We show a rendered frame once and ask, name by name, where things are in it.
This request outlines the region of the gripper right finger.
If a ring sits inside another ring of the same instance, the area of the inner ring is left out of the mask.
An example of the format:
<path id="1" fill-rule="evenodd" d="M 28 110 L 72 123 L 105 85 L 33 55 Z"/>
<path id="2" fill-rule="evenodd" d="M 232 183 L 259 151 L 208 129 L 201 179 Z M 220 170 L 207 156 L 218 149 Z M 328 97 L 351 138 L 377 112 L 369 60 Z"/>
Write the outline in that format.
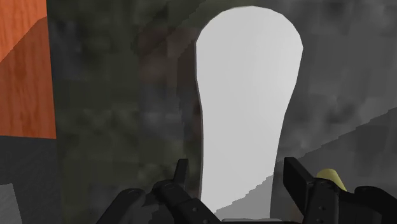
<path id="1" fill-rule="evenodd" d="M 283 185 L 303 215 L 302 224 L 397 224 L 397 198 L 374 186 L 350 193 L 315 178 L 294 157 L 284 159 Z"/>

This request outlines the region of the yellow rounded object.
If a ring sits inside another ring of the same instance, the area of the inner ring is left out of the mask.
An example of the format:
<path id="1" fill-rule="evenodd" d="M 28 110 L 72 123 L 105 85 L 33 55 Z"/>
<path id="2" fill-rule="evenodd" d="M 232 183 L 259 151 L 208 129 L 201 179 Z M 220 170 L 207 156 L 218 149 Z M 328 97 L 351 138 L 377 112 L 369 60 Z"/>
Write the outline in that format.
<path id="1" fill-rule="evenodd" d="M 344 186 L 340 176 L 334 169 L 323 169 L 316 174 L 317 178 L 327 179 L 334 182 L 341 190 L 347 191 L 346 187 Z"/>

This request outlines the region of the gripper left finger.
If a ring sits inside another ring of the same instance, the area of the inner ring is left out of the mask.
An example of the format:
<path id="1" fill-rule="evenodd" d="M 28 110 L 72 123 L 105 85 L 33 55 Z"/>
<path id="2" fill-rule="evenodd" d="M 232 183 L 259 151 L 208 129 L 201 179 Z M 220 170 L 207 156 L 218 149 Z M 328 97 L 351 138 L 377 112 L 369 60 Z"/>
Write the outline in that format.
<path id="1" fill-rule="evenodd" d="M 222 224 L 199 199 L 185 191 L 187 158 L 177 162 L 172 179 L 159 181 L 150 193 L 121 191 L 96 224 Z"/>

